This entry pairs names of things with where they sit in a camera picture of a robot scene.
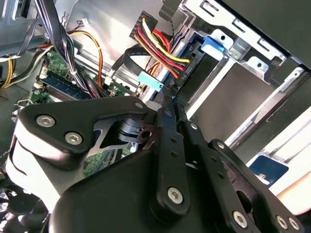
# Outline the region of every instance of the metal screw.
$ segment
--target metal screw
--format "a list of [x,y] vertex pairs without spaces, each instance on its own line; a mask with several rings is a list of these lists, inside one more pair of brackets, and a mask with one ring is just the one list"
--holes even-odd
[[82,137],[75,132],[70,132],[65,135],[65,139],[69,144],[72,145],[79,145],[82,143]]
[[42,127],[48,128],[48,127],[52,127],[53,125],[55,125],[55,120],[53,119],[53,117],[47,116],[47,115],[38,116],[36,121],[37,121],[37,124]]
[[238,223],[238,225],[240,227],[242,227],[244,229],[247,227],[246,218],[239,211],[233,212],[233,218]]
[[177,188],[170,187],[167,191],[167,195],[169,196],[170,200],[177,205],[180,205],[183,202],[183,195]]
[[221,142],[217,142],[217,145],[218,145],[221,149],[224,149],[224,148],[225,148],[224,144],[222,144]]
[[164,112],[165,112],[165,114],[168,115],[169,117],[172,116],[172,114],[171,114],[171,112],[170,112],[169,110],[165,110]]
[[196,124],[191,123],[190,125],[191,125],[191,127],[192,127],[193,129],[195,129],[195,130],[197,130],[197,129],[198,129],[198,127],[196,126]]
[[136,102],[135,105],[136,105],[138,108],[143,108],[143,106],[142,106],[141,103]]
[[300,230],[299,225],[295,222],[295,220],[293,220],[291,217],[288,218],[288,220],[290,221],[290,224],[296,229],[296,230]]
[[287,223],[284,221],[284,219],[282,219],[282,217],[277,216],[276,219],[282,228],[288,229]]

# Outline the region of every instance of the electronic component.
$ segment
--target electronic component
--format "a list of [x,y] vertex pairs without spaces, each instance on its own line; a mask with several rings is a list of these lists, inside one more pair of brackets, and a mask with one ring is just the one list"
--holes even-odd
[[60,100],[86,100],[91,98],[76,85],[52,72],[48,72],[47,77],[41,79],[41,81],[48,86],[47,92],[53,93]]

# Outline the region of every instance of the blue plastic latch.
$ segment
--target blue plastic latch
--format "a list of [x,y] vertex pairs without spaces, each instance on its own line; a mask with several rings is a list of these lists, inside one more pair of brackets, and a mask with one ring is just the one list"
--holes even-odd
[[220,61],[224,57],[225,48],[208,35],[205,37],[201,50]]
[[163,83],[145,72],[140,73],[140,75],[138,76],[138,82],[145,84],[158,92],[163,87]]

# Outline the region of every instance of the green circuit board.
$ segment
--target green circuit board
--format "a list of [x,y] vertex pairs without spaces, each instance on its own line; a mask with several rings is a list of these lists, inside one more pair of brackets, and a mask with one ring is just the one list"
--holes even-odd
[[[68,87],[68,90],[70,90],[68,91],[68,94],[71,94],[73,92],[73,88],[71,87],[77,88],[74,84],[71,83],[71,75],[67,64],[63,61],[63,59],[58,55],[57,52],[51,50],[47,54],[43,66],[44,68],[41,71],[43,74],[47,75],[49,72],[53,72],[54,74],[58,75],[59,83],[57,81],[53,82],[54,90],[57,90],[57,88],[62,85],[61,91],[66,93],[66,87]],[[95,81],[97,80],[97,76],[95,74],[92,74],[87,70],[84,70],[83,72],[86,72]],[[33,104],[46,104],[62,101],[59,99],[59,96],[55,95],[55,92],[51,92],[50,89],[51,86],[46,84],[46,80],[38,80],[34,84],[33,91],[30,95],[30,100]],[[114,85],[111,85],[109,87],[109,93],[110,96],[124,96],[125,94],[120,88]],[[83,175],[85,177],[88,177],[98,172],[99,170],[109,166],[113,161],[114,152],[114,150],[106,150],[86,158],[84,162]],[[124,147],[123,154],[130,154],[130,151],[127,149],[126,146]]]

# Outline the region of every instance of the cable tie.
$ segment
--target cable tie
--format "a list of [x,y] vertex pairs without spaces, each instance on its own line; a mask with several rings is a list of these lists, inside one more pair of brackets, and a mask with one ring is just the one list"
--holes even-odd
[[70,74],[72,74],[72,75],[76,75],[77,73],[78,73],[77,70],[75,70],[75,71],[70,71]]

